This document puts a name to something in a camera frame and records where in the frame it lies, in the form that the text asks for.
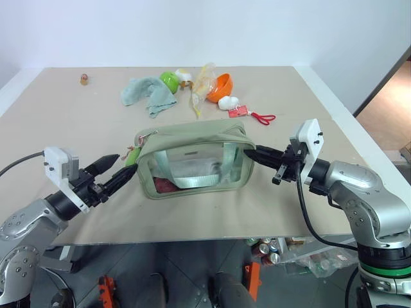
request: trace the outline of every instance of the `light blue towel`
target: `light blue towel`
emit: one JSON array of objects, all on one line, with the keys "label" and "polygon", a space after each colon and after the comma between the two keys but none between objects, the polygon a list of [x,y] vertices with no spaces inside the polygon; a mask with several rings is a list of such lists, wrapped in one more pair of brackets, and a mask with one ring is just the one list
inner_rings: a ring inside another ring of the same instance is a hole
[{"label": "light blue towel", "polygon": [[150,97],[147,102],[148,116],[152,118],[177,103],[166,84],[156,77],[131,79],[121,92],[121,101],[124,106],[129,106],[148,96]]}]

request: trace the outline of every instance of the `bag handle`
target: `bag handle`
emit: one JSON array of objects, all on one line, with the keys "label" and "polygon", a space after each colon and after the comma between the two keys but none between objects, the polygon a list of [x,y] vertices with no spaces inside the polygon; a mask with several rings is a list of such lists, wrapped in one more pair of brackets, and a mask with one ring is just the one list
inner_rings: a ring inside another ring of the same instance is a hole
[{"label": "bag handle", "polygon": [[197,188],[215,186],[219,184],[223,179],[230,175],[232,165],[236,156],[237,144],[233,142],[225,142],[223,144],[223,162],[221,165],[220,175],[202,175],[202,176],[189,176],[176,178],[173,176],[170,168],[170,162],[167,157],[167,151],[157,151],[154,153],[155,160],[159,166],[160,171],[166,176],[166,178],[173,182],[178,188]]}]

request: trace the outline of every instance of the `red tag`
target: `red tag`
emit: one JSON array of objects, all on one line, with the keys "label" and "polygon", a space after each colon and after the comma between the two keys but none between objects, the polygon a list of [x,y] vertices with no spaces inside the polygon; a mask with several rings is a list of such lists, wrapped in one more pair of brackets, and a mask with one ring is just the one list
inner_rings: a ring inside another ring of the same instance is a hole
[{"label": "red tag", "polygon": [[239,106],[236,109],[229,110],[229,117],[243,117],[247,116],[249,111],[247,110],[247,106]]}]

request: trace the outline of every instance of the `green bag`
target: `green bag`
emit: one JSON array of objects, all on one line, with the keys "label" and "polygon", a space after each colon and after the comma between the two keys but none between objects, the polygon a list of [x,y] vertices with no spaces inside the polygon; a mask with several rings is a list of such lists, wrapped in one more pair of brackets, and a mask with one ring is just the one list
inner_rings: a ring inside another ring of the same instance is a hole
[{"label": "green bag", "polygon": [[242,187],[254,166],[243,150],[256,148],[235,119],[151,128],[135,144],[141,186],[152,199]]}]

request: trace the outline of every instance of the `orange plastic cup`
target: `orange plastic cup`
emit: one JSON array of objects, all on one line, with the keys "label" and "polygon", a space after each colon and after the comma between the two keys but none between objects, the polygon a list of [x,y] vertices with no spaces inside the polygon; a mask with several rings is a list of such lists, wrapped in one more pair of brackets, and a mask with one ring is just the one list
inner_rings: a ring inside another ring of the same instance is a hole
[{"label": "orange plastic cup", "polygon": [[222,74],[217,77],[216,87],[207,95],[207,99],[218,103],[224,96],[230,96],[232,91],[232,79],[230,74]]}]

